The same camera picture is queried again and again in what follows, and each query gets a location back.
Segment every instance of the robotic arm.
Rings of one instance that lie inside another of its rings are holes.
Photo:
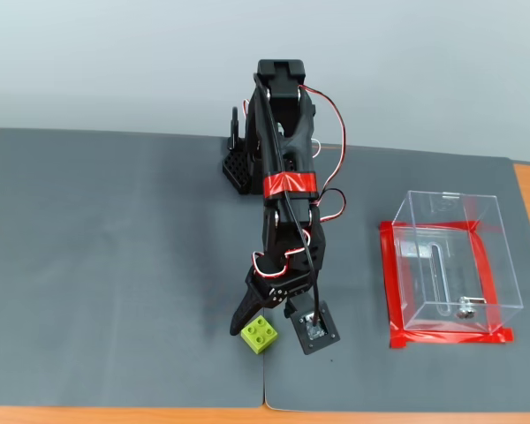
[[[259,62],[246,137],[238,135],[234,108],[223,173],[239,193],[262,194],[264,207],[264,251],[253,253],[246,295],[230,333],[237,335],[261,308],[286,300],[284,315],[309,354],[335,343],[339,335],[318,295],[326,247],[318,202],[325,189],[319,193],[316,185],[311,141],[315,106],[304,79],[299,60]]]

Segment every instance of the white wall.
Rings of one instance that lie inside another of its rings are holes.
[[[530,0],[0,0],[0,127],[226,135],[279,57],[353,144],[530,161]]]

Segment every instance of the transparent box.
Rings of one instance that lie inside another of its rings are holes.
[[[392,230],[405,329],[492,333],[522,309],[496,196],[411,191]]]

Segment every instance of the gray table mat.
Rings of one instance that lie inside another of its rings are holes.
[[[261,201],[222,142],[0,131],[0,405],[262,404],[262,356],[229,336]]]
[[[327,176],[338,152],[322,155],[333,157],[318,162]],[[297,411],[530,411],[530,226],[511,161],[355,148],[334,186],[345,191],[348,209],[324,225],[319,287],[341,341],[304,356],[282,308],[268,310],[282,336],[265,353],[267,404]],[[389,348],[378,226],[394,217],[407,190],[498,196],[524,303],[509,325],[515,343]],[[322,202],[323,214],[338,202]]]
[[[261,199],[231,189],[221,141],[0,131],[0,405],[261,403],[261,359],[228,336]],[[337,157],[322,151],[319,179]],[[349,208],[325,224],[320,289],[342,341],[306,357],[268,312],[268,404],[530,411],[530,228],[510,161],[351,148],[336,183]],[[525,303],[515,344],[389,349],[377,225],[407,189],[499,196]]]

